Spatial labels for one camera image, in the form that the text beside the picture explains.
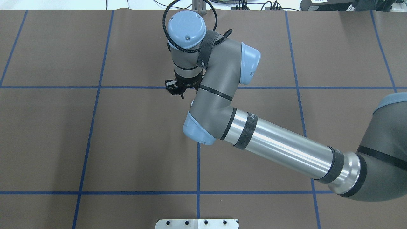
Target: metal bracket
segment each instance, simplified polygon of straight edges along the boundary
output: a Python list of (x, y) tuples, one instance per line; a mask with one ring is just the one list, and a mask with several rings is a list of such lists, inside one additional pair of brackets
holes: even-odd
[(197, 14), (206, 14), (206, 2), (204, 0), (192, 0), (192, 11)]
[(183, 219), (159, 220), (155, 229), (239, 229), (237, 219)]

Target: velcro strap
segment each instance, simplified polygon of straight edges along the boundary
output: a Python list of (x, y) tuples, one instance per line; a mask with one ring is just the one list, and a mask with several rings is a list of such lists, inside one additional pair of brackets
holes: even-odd
[(203, 69), (208, 67), (209, 57), (212, 53), (213, 45), (218, 38), (219, 33), (213, 30), (206, 31), (206, 35), (201, 42), (201, 51), (199, 52), (197, 65)]

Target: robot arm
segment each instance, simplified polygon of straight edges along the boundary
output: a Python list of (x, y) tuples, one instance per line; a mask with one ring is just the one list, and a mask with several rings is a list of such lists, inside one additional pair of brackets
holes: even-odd
[[(250, 83), (260, 61), (258, 50), (232, 39), (213, 46), (222, 36), (213, 36), (191, 11), (175, 14), (166, 35), (176, 78), (166, 81), (167, 90), (173, 95), (182, 95), (186, 88), (197, 90), (183, 127), (186, 136), (207, 145), (225, 140), (326, 183), (350, 199), (382, 201), (407, 193), (407, 93), (385, 97), (357, 152), (342, 153), (230, 105), (239, 83)], [(188, 53), (173, 43), (185, 50), (201, 49)], [(202, 77), (197, 60), (208, 50)]]

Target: white mounting plate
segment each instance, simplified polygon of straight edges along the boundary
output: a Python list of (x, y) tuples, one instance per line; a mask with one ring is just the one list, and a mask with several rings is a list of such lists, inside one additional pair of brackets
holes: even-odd
[(155, 229), (239, 229), (239, 220), (238, 219), (159, 220), (155, 225)]

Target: robotic arm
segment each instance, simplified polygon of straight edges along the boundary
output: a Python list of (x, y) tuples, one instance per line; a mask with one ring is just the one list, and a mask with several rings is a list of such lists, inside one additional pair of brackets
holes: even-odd
[(239, 83), (250, 83), (260, 52), (207, 30), (195, 12), (176, 13), (168, 30), (165, 16), (175, 70), (175, 80), (167, 80), (166, 88), (182, 98), (187, 88), (197, 90), (183, 127), (186, 136), (206, 145), (225, 140), (349, 199), (383, 201), (407, 193), (407, 92), (385, 97), (357, 152), (344, 153), (232, 107)]

